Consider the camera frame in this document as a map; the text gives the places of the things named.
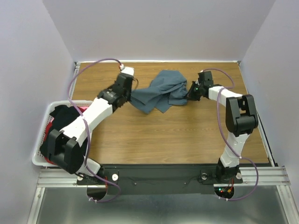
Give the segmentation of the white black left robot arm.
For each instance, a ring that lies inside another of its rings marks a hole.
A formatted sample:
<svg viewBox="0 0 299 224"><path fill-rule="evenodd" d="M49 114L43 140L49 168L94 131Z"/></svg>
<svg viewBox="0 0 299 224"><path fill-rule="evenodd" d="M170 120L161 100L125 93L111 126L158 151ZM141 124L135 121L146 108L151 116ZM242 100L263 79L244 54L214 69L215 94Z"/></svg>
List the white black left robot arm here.
<svg viewBox="0 0 299 224"><path fill-rule="evenodd" d="M89 159L92 131L130 100L132 81L116 81L102 90L81 111L76 104L59 105L52 112L52 126L40 147L42 155L69 174L87 175L98 184L103 181L101 165Z"/></svg>

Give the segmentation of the blue-grey t-shirt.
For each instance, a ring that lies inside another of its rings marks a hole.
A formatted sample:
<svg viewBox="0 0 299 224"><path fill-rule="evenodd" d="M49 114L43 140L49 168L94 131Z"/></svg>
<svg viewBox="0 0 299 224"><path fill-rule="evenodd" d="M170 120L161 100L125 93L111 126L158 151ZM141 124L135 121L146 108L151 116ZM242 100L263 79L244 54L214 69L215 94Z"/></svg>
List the blue-grey t-shirt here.
<svg viewBox="0 0 299 224"><path fill-rule="evenodd" d="M149 114L153 109L165 113L173 105L186 105L187 79L177 70L162 70L149 87L131 93L131 105Z"/></svg>

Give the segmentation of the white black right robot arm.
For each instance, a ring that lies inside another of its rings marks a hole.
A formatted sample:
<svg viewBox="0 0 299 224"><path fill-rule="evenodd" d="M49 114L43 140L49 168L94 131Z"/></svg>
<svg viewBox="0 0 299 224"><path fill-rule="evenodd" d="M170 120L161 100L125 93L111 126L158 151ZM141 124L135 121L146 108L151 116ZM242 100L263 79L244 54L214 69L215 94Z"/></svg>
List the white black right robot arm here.
<svg viewBox="0 0 299 224"><path fill-rule="evenodd" d="M217 115L219 130L225 141L225 149L215 170L216 179L226 182L237 175L240 159L243 158L241 154L245 142L258 126L254 98L252 95L237 94L221 85L214 85L212 81L207 83L193 81L186 98L199 101L202 97L216 101L217 112L219 112L219 105L223 105L226 109L227 137L224 137L220 116Z"/></svg>

